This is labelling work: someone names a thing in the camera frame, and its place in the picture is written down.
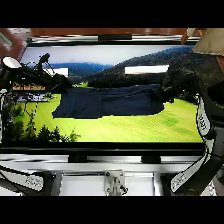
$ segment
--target garment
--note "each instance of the garment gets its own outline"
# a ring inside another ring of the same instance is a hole
[[[53,118],[97,119],[103,116],[153,115],[164,109],[156,96],[160,85],[122,88],[71,88],[61,96]]]

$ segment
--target folded shirt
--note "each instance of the folded shirt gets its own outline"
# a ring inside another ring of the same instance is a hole
[[[158,84],[122,88],[67,89],[53,118],[97,119],[103,116],[153,115],[164,110]]]

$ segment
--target black frame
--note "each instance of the black frame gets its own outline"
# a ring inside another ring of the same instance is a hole
[[[98,41],[28,41],[27,47],[78,46],[78,45],[180,45],[178,40],[98,40]],[[195,45],[197,41],[188,40],[186,45]],[[3,142],[0,152],[4,154],[47,154],[47,155],[135,155],[135,156],[201,156],[205,150],[204,143],[164,142],[164,143],[114,143],[114,142],[76,142],[76,143],[37,143],[37,142]]]

